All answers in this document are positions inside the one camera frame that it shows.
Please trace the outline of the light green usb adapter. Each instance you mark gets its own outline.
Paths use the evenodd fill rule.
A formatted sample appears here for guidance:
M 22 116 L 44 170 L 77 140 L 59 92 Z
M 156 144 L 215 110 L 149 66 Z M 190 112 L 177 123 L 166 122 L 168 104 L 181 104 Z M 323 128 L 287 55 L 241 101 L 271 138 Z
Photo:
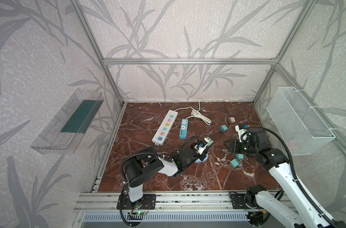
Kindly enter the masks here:
M 210 147 L 213 144 L 213 140 L 211 140 L 209 137 L 204 138 L 204 140 L 206 141 L 206 146 Z

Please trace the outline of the light blue square power socket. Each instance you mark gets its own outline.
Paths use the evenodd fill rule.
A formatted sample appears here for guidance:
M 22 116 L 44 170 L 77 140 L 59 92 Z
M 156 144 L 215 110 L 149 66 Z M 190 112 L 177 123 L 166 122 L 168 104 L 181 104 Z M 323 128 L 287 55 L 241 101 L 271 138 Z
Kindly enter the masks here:
M 208 154 L 206 154 L 206 156 L 205 156 L 205 158 L 203 159 L 203 160 L 201 160 L 200 158 L 198 158 L 196 161 L 195 161 L 195 163 L 202 163 L 202 162 L 205 162 L 205 161 L 207 161 L 208 160 Z

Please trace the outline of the teal green usb adapter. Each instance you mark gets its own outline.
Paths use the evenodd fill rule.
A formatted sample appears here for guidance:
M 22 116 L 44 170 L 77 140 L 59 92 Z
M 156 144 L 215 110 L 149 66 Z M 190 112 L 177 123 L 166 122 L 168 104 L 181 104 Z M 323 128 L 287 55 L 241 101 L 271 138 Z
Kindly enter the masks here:
M 230 164 L 233 168 L 237 168 L 238 166 L 240 166 L 240 161 L 235 158 L 235 159 L 231 160 Z

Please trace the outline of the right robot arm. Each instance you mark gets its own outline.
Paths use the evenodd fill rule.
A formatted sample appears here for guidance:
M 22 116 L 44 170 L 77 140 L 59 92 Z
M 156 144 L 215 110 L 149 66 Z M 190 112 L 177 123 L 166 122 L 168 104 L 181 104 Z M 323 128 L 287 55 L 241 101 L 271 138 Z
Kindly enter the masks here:
M 298 178 L 290 150 L 278 134 L 262 127 L 238 127 L 237 133 L 239 138 L 225 141 L 225 147 L 236 156 L 255 158 L 282 188 L 276 195 L 262 185 L 247 188 L 245 194 L 230 193 L 233 208 L 252 209 L 247 218 L 253 227 L 261 227 L 273 216 L 286 228 L 346 228 L 346 223 L 335 220 Z

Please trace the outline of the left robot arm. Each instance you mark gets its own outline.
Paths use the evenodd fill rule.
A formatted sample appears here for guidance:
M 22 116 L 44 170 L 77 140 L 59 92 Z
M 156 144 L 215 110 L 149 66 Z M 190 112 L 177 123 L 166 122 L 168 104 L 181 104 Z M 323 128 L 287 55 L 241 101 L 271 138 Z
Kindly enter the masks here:
M 136 203 L 143 199 L 143 184 L 155 174 L 162 173 L 169 177 L 178 177 L 197 160 L 204 161 L 208 157 L 213 141 L 198 136 L 189 138 L 172 157 L 158 154 L 154 147 L 148 147 L 128 156 L 120 166 L 124 181 L 123 193 Z

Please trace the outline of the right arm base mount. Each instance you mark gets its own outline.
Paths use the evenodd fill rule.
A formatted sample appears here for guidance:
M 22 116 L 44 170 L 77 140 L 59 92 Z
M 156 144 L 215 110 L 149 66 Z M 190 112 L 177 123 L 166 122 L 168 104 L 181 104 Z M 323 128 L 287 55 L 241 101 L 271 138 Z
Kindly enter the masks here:
M 239 193 L 230 192 L 229 197 L 233 209 L 245 209 L 252 211 L 263 211 L 264 209 L 257 205 L 256 196 L 258 193 Z

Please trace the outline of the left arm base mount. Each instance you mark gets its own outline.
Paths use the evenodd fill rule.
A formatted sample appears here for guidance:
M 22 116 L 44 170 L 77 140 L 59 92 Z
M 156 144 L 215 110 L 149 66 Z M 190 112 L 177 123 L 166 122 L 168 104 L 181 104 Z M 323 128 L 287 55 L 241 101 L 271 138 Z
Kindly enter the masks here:
M 116 208 L 118 210 L 153 210 L 155 209 L 156 197 L 156 194 L 144 194 L 141 199 L 131 202 L 128 194 L 124 193 L 119 196 Z

